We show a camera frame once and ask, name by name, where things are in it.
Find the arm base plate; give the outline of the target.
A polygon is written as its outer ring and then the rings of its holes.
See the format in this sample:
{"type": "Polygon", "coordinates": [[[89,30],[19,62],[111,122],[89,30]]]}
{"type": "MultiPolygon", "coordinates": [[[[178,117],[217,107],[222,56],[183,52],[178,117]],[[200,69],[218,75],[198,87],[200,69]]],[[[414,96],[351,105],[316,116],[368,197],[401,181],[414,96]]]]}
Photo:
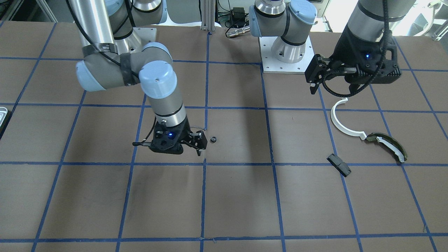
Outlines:
{"type": "Polygon", "coordinates": [[[264,73],[304,74],[315,53],[310,37],[304,44],[286,44],[280,37],[260,37],[264,73]]]}
{"type": "Polygon", "coordinates": [[[130,38],[133,45],[130,48],[143,48],[150,42],[156,42],[157,29],[134,27],[130,38]]]}

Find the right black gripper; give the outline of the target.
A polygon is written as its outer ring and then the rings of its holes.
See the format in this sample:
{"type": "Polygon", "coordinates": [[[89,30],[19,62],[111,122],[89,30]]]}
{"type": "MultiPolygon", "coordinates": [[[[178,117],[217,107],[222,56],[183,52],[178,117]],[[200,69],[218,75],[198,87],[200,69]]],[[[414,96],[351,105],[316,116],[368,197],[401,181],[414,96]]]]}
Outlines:
{"type": "Polygon", "coordinates": [[[189,127],[188,119],[179,125],[167,127],[165,123],[155,124],[154,136],[151,142],[133,142],[133,146],[146,146],[155,153],[176,154],[183,153],[183,146],[187,145],[196,150],[198,156],[206,150],[208,140],[203,130],[193,133],[189,127]]]}

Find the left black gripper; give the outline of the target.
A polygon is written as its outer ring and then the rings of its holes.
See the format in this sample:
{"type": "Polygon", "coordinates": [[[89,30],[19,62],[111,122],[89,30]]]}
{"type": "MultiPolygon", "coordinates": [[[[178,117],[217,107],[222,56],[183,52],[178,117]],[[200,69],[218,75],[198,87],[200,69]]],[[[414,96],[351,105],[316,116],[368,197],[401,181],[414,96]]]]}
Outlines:
{"type": "MultiPolygon", "coordinates": [[[[382,40],[379,42],[365,41],[357,38],[348,27],[345,27],[334,53],[330,56],[330,71],[326,80],[341,76],[342,67],[356,68],[356,73],[346,73],[344,76],[345,81],[350,83],[349,94],[357,94],[360,86],[374,75],[377,65],[381,61],[384,45],[386,51],[391,52],[391,59],[384,59],[373,84],[390,84],[398,80],[402,73],[397,62],[397,47],[391,33],[388,32],[386,35],[386,43],[383,43],[382,40]]],[[[315,54],[304,73],[312,95],[319,89],[327,68],[328,59],[321,54],[315,54]]]]}

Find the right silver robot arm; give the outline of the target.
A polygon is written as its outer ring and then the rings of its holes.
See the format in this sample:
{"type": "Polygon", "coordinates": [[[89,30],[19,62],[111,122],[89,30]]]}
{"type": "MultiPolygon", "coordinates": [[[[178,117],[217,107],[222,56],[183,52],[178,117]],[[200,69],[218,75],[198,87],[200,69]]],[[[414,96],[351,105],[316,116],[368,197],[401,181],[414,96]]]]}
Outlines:
{"type": "Polygon", "coordinates": [[[166,46],[137,39],[139,26],[167,19],[165,0],[67,0],[83,42],[84,58],[76,75],[85,91],[104,91],[139,84],[146,94],[155,121],[152,141],[134,142],[155,153],[183,153],[183,145],[200,156],[208,141],[204,131],[192,132],[166,46]]]}

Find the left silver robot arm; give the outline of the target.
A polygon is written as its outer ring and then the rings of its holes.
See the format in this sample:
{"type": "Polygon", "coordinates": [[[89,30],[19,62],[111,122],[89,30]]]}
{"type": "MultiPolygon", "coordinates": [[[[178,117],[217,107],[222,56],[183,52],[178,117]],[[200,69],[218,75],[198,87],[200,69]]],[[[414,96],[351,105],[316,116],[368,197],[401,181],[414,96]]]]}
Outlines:
{"type": "MultiPolygon", "coordinates": [[[[355,96],[371,84],[401,77],[392,29],[413,6],[412,0],[359,0],[333,54],[315,54],[304,76],[315,94],[320,85],[333,96],[355,96]]],[[[301,60],[317,16],[307,0],[256,0],[248,12],[254,37],[275,37],[274,56],[281,62],[301,60]]]]}

